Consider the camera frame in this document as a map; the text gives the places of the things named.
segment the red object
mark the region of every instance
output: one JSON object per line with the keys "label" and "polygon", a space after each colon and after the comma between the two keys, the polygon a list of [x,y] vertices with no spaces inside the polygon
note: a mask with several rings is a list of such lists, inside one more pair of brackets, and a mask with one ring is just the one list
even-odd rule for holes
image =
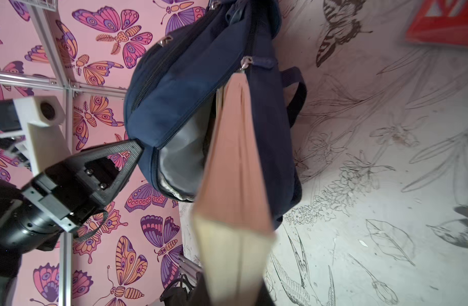
{"label": "red object", "polygon": [[468,46],[468,0],[425,0],[406,39]]}

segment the metal frame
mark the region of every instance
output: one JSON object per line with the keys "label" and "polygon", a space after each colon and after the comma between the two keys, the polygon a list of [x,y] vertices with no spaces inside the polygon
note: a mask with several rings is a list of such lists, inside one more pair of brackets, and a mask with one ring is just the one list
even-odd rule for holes
{"label": "metal frame", "polygon": [[[72,102],[76,94],[125,98],[126,90],[111,87],[94,86],[78,82],[71,82],[67,76],[56,39],[52,33],[49,20],[52,12],[32,5],[29,8],[30,18],[44,47],[55,78],[33,77],[22,74],[12,74],[0,71],[0,84],[60,91],[63,94],[66,111],[66,124],[64,133],[69,149],[72,146]],[[59,251],[59,306],[71,306],[72,301],[72,234],[64,232],[61,235]]]}

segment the backpack strap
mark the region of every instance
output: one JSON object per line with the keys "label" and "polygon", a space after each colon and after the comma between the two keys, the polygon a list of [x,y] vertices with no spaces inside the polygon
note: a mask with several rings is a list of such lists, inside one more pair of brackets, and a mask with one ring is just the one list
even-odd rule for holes
{"label": "backpack strap", "polygon": [[298,113],[302,110],[305,99],[307,98],[307,86],[305,86],[305,81],[303,80],[302,73],[298,67],[288,68],[280,73],[283,88],[294,83],[298,83],[297,91],[295,92],[292,101],[290,101],[287,106],[288,122],[290,127],[292,127],[295,124]]}

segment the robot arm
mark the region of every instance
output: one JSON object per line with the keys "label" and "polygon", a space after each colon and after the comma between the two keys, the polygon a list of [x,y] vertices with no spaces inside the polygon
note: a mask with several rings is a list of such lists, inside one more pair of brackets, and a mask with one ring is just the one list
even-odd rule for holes
{"label": "robot arm", "polygon": [[[140,142],[133,139],[71,155],[59,127],[63,120],[55,97],[0,101],[0,144],[34,174],[22,190],[0,180],[0,304],[18,273],[21,254],[52,250],[62,231],[75,233],[102,212],[142,154]],[[123,151],[130,151],[130,157],[119,171],[107,156]]]}

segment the navy blue backpack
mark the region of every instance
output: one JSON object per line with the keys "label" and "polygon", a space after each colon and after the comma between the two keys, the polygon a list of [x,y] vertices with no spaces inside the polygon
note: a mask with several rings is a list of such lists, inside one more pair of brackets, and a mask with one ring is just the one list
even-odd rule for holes
{"label": "navy blue backpack", "polygon": [[[290,127],[307,89],[298,68],[278,70],[272,39],[280,25],[276,0],[212,1],[203,17],[168,33],[140,60],[125,98],[125,127],[144,145],[139,167],[156,190],[194,201],[223,86],[243,69],[275,228],[300,201]],[[286,107],[283,88],[297,82]]]}

